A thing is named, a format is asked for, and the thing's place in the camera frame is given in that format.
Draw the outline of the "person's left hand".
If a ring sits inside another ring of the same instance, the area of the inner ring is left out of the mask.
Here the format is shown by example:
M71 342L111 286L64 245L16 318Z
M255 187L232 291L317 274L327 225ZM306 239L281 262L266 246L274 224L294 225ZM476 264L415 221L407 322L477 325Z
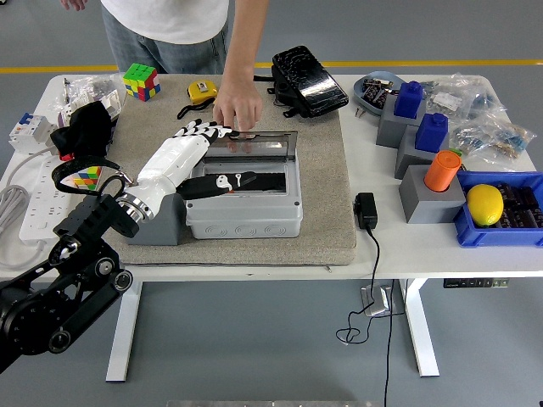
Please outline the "person's left hand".
M262 100L253 81L225 81L213 108L213 121L220 125L250 131L260 121Z

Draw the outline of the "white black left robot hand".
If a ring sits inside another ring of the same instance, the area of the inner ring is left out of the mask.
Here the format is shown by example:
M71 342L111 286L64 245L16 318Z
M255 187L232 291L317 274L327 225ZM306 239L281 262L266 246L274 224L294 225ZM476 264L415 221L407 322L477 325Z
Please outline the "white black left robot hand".
M255 179L255 175L189 176L209 147L224 137L238 137L241 133L196 119L166 139L137 176L137 185L126 189L125 200L134 204L145 219L153 219L160 211L165 197L179 192L183 198L199 199L220 196Z

